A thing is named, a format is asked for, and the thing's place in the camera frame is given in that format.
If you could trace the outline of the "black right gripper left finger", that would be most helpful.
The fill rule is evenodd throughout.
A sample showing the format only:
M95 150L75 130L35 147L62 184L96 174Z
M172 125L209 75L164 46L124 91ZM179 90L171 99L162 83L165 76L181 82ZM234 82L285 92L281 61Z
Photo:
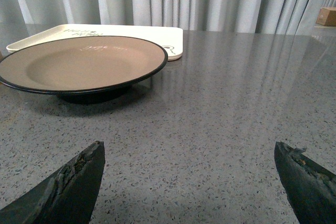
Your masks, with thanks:
M1 223L89 223L104 165L104 143L96 141L1 209Z

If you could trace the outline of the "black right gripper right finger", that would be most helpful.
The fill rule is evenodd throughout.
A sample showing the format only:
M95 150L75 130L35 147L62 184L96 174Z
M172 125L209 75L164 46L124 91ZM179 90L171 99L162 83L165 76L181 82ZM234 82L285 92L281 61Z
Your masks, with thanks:
M335 174L307 158L304 150L276 142L276 168L300 223L335 223Z

